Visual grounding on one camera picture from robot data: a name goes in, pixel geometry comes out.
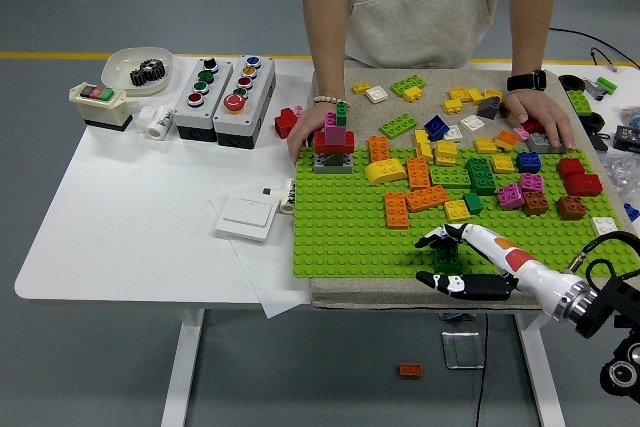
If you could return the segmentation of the person's left hand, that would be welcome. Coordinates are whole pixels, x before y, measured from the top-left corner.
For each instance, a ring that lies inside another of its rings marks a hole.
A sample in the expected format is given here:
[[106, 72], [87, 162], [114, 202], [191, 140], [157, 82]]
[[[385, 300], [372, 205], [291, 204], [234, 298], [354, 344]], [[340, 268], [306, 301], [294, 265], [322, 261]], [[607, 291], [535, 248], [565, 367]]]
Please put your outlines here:
[[545, 92], [523, 89], [508, 92], [504, 104], [520, 123], [529, 119], [537, 120], [544, 127], [552, 146], [576, 148], [568, 115]]

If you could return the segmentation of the person's right hand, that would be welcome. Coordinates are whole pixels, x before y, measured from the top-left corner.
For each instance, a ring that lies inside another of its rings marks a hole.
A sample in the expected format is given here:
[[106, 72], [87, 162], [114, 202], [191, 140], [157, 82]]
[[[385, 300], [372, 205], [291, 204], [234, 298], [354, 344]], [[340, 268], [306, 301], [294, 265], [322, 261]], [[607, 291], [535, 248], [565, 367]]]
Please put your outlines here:
[[319, 102], [301, 114], [287, 137], [288, 153], [293, 163], [297, 162], [300, 150], [309, 136], [324, 128], [326, 113], [334, 111], [334, 104]]

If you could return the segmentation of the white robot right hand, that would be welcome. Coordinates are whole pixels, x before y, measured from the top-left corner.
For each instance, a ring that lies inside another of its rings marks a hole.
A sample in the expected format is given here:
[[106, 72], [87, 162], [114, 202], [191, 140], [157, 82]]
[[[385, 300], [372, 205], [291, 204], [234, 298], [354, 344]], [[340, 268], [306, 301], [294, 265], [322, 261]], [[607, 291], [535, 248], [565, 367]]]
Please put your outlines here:
[[498, 233], [476, 224], [446, 224], [421, 237], [415, 247], [431, 246], [443, 239], [465, 243], [495, 266], [513, 288], [534, 296], [550, 317], [567, 318], [588, 285], [574, 274], [546, 267], [530, 253]]

